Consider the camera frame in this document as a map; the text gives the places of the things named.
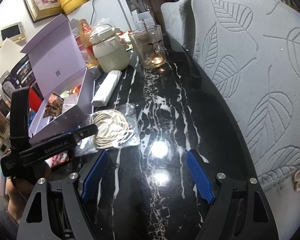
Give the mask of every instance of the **beige cable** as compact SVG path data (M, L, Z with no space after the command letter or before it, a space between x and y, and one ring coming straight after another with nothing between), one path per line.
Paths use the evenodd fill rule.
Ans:
M98 111L90 123L98 127L98 134L93 136L93 142L98 148L119 148L120 144L131 137L127 119L117 110Z

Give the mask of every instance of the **open gift box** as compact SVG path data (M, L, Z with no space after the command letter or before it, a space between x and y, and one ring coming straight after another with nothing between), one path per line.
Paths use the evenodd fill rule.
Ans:
M44 97L31 126L31 143L37 143L52 135L75 129L87 114L91 114L95 75L89 71L81 56L68 19L62 14L40 30L22 49L29 60ZM49 122L43 118L45 106L52 92L58 95L81 85L72 104L64 107L62 114Z

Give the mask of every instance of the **glossy tabletop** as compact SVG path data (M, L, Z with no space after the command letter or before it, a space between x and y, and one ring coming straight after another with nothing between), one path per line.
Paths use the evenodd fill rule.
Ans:
M216 173L242 180L255 176L218 90L185 51L173 51L167 37L164 43L167 63L156 69L144 69L131 52L107 106L135 104L141 144L109 151L99 189L85 205L101 239L195 239L210 205L186 166L190 149L197 149ZM58 169L58 179L91 158L74 158Z

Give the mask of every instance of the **white refrigerator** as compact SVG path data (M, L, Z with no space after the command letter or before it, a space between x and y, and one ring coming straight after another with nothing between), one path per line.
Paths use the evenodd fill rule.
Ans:
M70 21L86 19L89 24L92 22L91 27L96 26L99 20L108 18L109 24L123 32L136 30L126 0L91 0L70 13L68 18Z

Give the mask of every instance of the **white floor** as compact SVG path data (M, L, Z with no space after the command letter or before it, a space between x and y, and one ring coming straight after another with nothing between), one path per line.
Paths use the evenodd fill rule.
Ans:
M288 178L266 192L280 240L289 240L300 225L300 192L294 192L293 187Z

